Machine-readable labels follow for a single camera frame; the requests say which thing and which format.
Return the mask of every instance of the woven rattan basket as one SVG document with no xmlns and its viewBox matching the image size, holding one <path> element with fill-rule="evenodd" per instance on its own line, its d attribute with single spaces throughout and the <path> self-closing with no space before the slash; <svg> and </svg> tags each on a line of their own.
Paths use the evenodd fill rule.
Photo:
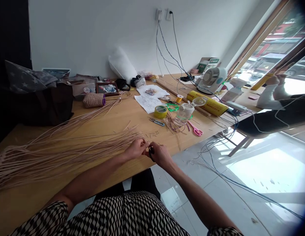
<svg viewBox="0 0 305 236">
<path fill-rule="evenodd" d="M 106 104 L 105 95 L 103 93 L 87 93 L 83 103 L 85 108 L 103 107 Z"/>
</svg>

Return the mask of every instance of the white sleeve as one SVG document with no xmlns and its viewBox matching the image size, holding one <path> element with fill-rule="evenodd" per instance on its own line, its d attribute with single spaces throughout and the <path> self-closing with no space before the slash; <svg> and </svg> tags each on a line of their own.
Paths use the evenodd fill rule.
<svg viewBox="0 0 305 236">
<path fill-rule="evenodd" d="M 287 99 L 291 97 L 291 95 L 285 91 L 285 83 L 276 86 L 273 96 L 275 100 Z"/>
<path fill-rule="evenodd" d="M 268 85 L 257 101 L 256 107 L 261 109 L 285 110 L 279 101 L 273 99 L 273 92 L 277 85 Z"/>
</svg>

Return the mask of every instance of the scissors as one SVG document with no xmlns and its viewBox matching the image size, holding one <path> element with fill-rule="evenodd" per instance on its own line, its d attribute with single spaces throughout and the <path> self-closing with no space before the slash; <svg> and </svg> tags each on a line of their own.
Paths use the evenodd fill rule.
<svg viewBox="0 0 305 236">
<path fill-rule="evenodd" d="M 155 120 L 155 119 L 153 119 L 153 118 L 149 118 L 149 120 L 150 120 L 151 122 L 154 122 L 154 123 L 157 124 L 157 125 L 165 126 L 164 123 L 162 123 L 162 122 L 160 122 L 160 121 L 157 121 L 157 120 Z"/>
<path fill-rule="evenodd" d="M 203 131 L 201 131 L 200 129 L 196 128 L 194 125 L 192 125 L 192 123 L 190 121 L 188 121 L 188 123 L 190 124 L 190 126 L 193 128 L 193 133 L 196 136 L 202 136 Z"/>
</svg>

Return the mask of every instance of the glass jar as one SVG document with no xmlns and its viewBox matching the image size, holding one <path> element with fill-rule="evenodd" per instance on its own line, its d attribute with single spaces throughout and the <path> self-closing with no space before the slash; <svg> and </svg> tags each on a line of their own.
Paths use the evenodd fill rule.
<svg viewBox="0 0 305 236">
<path fill-rule="evenodd" d="M 179 127 L 183 124 L 186 124 L 187 121 L 191 118 L 193 111 L 195 110 L 194 107 L 199 107 L 202 105 L 205 105 L 207 102 L 207 99 L 204 97 L 197 97 L 193 99 L 192 103 L 183 103 L 178 110 L 178 113 L 176 114 L 176 117 L 174 119 L 174 123 L 178 125 Z"/>
</svg>

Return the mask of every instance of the hand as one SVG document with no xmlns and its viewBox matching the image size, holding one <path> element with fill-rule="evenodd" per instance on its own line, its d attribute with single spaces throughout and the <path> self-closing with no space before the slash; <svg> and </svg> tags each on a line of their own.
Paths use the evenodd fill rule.
<svg viewBox="0 0 305 236">
<path fill-rule="evenodd" d="M 129 160 L 145 155 L 146 148 L 150 145 L 145 139 L 135 139 L 130 146 L 124 151 Z"/>
<path fill-rule="evenodd" d="M 157 143 L 152 142 L 149 147 L 154 148 L 155 153 L 152 154 L 152 158 L 161 168 L 166 170 L 168 167 L 174 164 L 174 161 L 172 160 L 166 146 L 158 145 Z M 150 157 L 148 151 L 146 151 L 145 155 Z"/>
</svg>

